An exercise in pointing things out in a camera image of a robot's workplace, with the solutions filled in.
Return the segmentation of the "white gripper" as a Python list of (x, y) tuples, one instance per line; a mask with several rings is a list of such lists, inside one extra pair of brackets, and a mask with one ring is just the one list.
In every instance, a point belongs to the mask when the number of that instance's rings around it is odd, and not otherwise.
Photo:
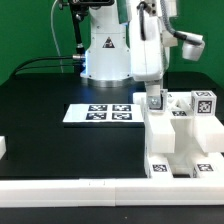
[(160, 82), (164, 74), (161, 23), (157, 16), (144, 16), (146, 39), (141, 39), (139, 14), (129, 25), (131, 74), (135, 81), (144, 81), (146, 101), (150, 108), (161, 107)]

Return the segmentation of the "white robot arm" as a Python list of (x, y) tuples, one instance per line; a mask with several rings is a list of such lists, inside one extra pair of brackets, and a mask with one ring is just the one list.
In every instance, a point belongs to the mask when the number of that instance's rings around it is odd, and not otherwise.
[(130, 78), (143, 82), (151, 110), (162, 110), (163, 75), (170, 48), (183, 42), (182, 57), (196, 61), (205, 42), (201, 35), (175, 30), (176, 0), (115, 0), (111, 7), (93, 7), (91, 44), (85, 53), (83, 76), (99, 86), (113, 86)]

